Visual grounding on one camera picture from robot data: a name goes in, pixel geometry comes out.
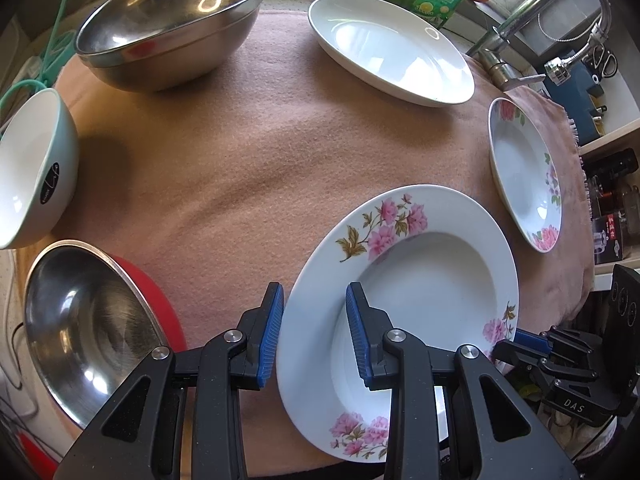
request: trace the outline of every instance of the chrome faucet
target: chrome faucet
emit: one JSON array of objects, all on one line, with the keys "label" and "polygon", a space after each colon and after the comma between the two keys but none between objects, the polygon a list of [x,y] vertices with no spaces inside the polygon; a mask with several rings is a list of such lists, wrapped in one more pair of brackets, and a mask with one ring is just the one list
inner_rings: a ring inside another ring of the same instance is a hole
[{"label": "chrome faucet", "polygon": [[[544,74],[521,77],[515,69],[505,63],[500,57],[509,44],[509,38],[527,25],[556,0],[526,0],[500,26],[489,30],[466,54],[477,59],[491,76],[494,84],[502,91],[511,90],[517,86],[542,82]],[[611,6],[608,0],[600,0],[600,19],[593,25],[589,41],[573,56],[565,59],[556,57],[545,65],[546,75],[556,85],[561,85],[571,77],[569,70],[582,60],[596,46],[604,44],[611,27]]]}]

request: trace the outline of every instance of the box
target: box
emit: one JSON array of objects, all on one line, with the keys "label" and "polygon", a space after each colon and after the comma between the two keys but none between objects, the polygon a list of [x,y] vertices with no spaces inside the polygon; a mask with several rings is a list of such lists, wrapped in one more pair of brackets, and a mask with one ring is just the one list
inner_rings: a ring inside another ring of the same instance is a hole
[{"label": "box", "polygon": [[593,257],[596,264],[619,262],[624,258],[620,212],[598,216],[591,221]]}]

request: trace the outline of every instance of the metal screw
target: metal screw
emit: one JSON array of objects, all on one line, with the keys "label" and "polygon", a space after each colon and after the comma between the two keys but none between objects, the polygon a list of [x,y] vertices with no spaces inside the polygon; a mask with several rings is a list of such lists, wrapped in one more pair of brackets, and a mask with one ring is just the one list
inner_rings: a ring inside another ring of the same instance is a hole
[{"label": "metal screw", "polygon": [[161,361],[162,359],[166,359],[169,355],[170,350],[166,346],[156,346],[151,351],[151,357],[156,361]]},{"label": "metal screw", "polygon": [[227,343],[237,343],[241,339],[242,339],[242,332],[240,332],[239,330],[233,329],[233,330],[227,330],[225,332],[225,341]]},{"label": "metal screw", "polygon": [[460,353],[467,359],[475,359],[480,355],[480,351],[473,345],[464,345],[460,349]]},{"label": "metal screw", "polygon": [[386,333],[386,336],[394,343],[399,343],[406,339],[406,334],[397,328],[389,330],[389,332]]}]

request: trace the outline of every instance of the white oval plate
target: white oval plate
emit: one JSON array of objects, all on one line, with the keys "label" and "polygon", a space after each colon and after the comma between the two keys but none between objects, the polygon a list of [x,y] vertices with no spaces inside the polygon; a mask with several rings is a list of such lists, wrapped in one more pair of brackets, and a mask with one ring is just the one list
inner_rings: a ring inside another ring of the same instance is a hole
[{"label": "white oval plate", "polygon": [[548,253],[560,234],[562,194],[545,141],[525,113],[502,97],[489,108],[489,140],[504,205],[531,247]]},{"label": "white oval plate", "polygon": [[[518,278],[494,219],[468,196],[441,186],[394,189],[369,200],[324,238],[287,301],[276,353],[289,417],[322,451],[353,462],[386,455],[390,390],[370,392],[358,374],[344,296],[362,282],[395,327],[447,350],[471,343],[485,354],[513,339]],[[447,436],[442,390],[438,432]]]},{"label": "white oval plate", "polygon": [[378,90],[431,107],[474,94],[462,54],[408,10],[383,0],[316,0],[308,16],[325,52]]}]

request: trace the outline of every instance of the pink tablecloth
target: pink tablecloth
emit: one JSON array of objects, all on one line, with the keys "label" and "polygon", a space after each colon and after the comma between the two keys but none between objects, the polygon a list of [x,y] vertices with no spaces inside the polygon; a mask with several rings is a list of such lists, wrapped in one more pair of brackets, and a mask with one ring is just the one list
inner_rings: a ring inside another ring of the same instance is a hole
[{"label": "pink tablecloth", "polygon": [[[576,314],[593,278],[588,206],[564,110],[528,88],[510,96],[540,129],[562,189],[562,231],[533,251],[489,168],[487,113],[503,95],[470,61],[476,94],[424,108],[388,96],[332,61],[300,12],[263,12],[215,72],[156,94],[121,92],[74,58],[57,87],[78,126],[76,196],[54,230],[140,266],[167,294],[191,347],[234,327],[267,282],[290,290],[320,240],[380,192],[443,184],[503,229],[520,282],[519,326]],[[300,436],[275,380],[242,395],[250,475],[335,462]]]}]

